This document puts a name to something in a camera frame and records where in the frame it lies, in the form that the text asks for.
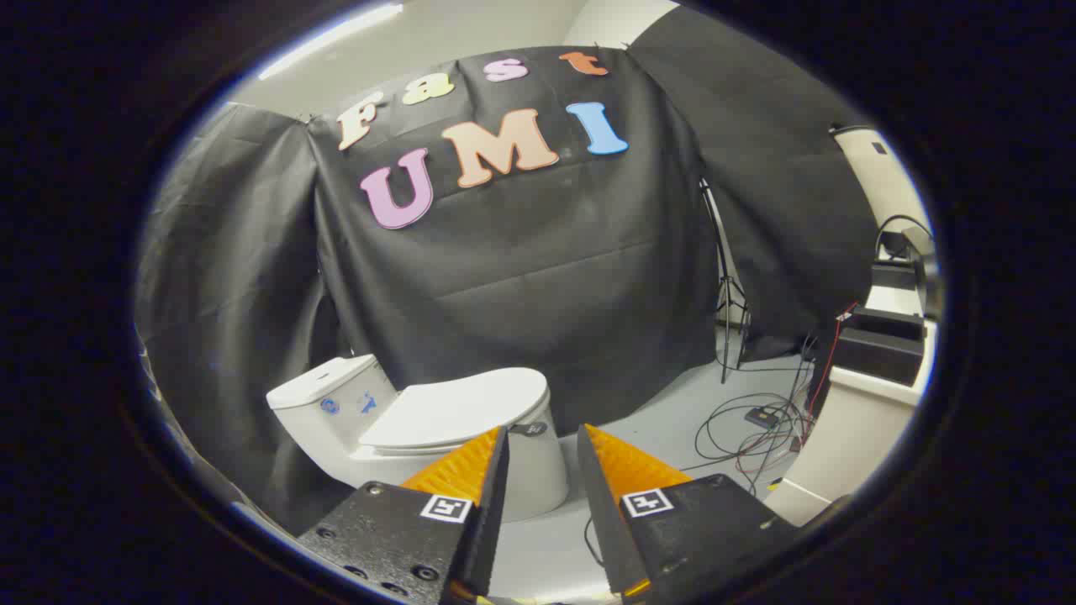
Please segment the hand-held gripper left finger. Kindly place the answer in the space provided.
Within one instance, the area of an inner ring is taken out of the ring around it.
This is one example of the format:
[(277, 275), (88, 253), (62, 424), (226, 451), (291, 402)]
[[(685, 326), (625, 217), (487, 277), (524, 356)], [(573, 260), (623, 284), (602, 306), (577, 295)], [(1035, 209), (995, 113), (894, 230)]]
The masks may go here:
[(392, 604), (477, 604), (509, 474), (508, 430), (481, 433), (400, 486), (369, 480), (299, 537), (305, 554)]

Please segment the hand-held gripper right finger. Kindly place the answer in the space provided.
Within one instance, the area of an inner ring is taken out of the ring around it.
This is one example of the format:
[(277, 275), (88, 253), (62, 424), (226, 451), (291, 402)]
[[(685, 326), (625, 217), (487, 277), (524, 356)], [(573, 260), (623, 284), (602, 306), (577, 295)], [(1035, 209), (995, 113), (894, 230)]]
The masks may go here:
[(593, 425), (577, 437), (604, 574), (620, 597), (722, 593), (797, 534), (727, 475), (688, 477)]

